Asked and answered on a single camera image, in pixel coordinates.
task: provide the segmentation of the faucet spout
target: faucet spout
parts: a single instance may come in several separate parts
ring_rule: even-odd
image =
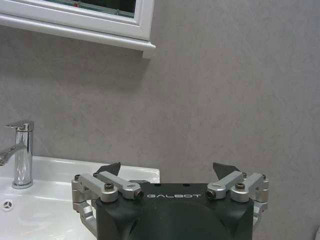
[[[34,122],[30,120],[18,121],[6,127],[15,129],[15,145],[0,151],[0,166],[6,165],[15,155],[14,189],[26,189],[34,183],[32,179],[32,149],[34,144]]]
[[[27,146],[22,142],[12,147],[0,151],[0,166],[4,166],[9,162],[9,159],[19,150],[26,150]]]

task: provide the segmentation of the white sink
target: white sink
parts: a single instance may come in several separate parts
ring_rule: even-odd
[[[11,187],[14,159],[0,167],[0,240],[95,240],[72,207],[71,179],[104,164],[33,157],[33,186]],[[121,166],[126,180],[160,182],[158,169]]]

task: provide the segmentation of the bolt head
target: bolt head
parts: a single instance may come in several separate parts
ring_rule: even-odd
[[[141,190],[136,191],[134,193],[134,199],[140,200],[140,199],[142,199],[144,197],[144,195],[145,195],[145,193],[143,191],[141,191]]]
[[[246,187],[246,185],[244,185],[243,183],[237,183],[236,185],[235,185],[235,188],[236,189],[238,189],[238,190],[243,190],[243,189],[245,189],[245,187]]]
[[[78,181],[79,180],[79,177],[80,177],[80,174],[77,174],[74,176],[74,180]]]
[[[209,200],[216,199],[216,193],[214,191],[212,191],[212,190],[206,191],[205,195]]]
[[[104,185],[104,189],[105,190],[110,190],[110,189],[113,189],[114,188],[114,184],[112,182],[107,182],[105,185]]]

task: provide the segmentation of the textured wall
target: textured wall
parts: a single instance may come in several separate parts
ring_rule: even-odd
[[[164,182],[215,180],[212,161],[265,173],[255,239],[313,240],[319,12],[319,0],[157,0],[150,61],[0,27],[0,126],[35,120],[35,155],[159,168]]]

